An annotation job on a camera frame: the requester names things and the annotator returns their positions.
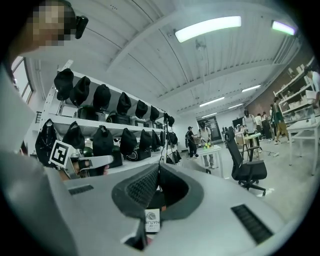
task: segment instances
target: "white ceiling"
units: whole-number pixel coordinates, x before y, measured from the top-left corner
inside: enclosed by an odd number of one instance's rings
[[[81,39],[26,54],[118,87],[175,114],[223,112],[263,92],[299,42],[271,29],[295,26],[269,0],[69,0],[89,19]],[[179,43],[174,30],[209,19],[241,16],[241,27]],[[241,91],[261,84],[258,90]],[[205,107],[199,104],[225,96]]]

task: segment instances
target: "brown wall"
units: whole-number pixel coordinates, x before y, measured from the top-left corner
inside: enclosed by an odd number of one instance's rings
[[[277,92],[281,89],[283,85],[286,85],[291,81],[290,76],[287,74],[288,68],[291,68],[294,72],[297,72],[297,67],[303,64],[306,66],[311,58],[313,57],[312,49],[304,43],[293,58],[293,60],[288,64],[288,66],[283,70],[283,72],[273,81],[273,83],[253,102],[251,102],[246,109],[249,110],[249,113],[256,116],[258,113],[262,115],[263,111],[269,116],[270,104],[274,100],[274,92]]]

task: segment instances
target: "label tag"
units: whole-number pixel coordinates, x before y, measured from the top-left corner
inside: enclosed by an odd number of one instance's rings
[[[145,231],[147,233],[157,233],[160,231],[160,209],[146,209]]]
[[[54,142],[54,145],[51,151],[51,155],[49,159],[50,162],[62,168],[66,168],[68,157],[72,151],[71,149],[73,149],[71,145],[66,144],[62,141],[56,140]]]

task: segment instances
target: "window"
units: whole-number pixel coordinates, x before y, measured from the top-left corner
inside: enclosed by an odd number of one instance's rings
[[[17,57],[14,60],[11,69],[13,71],[13,76],[15,79],[16,87],[19,90],[19,94],[21,95],[23,101],[28,103],[34,90],[28,78],[24,58],[21,56]]]

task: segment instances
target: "office chair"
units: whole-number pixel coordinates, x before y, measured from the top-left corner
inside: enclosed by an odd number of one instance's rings
[[[225,134],[225,142],[233,160],[232,178],[238,181],[239,185],[246,190],[250,188],[263,191],[263,196],[266,195],[266,189],[254,183],[259,183],[267,177],[267,169],[263,160],[249,161],[243,163],[242,155],[237,147],[235,141],[235,134],[233,131],[227,131]]]

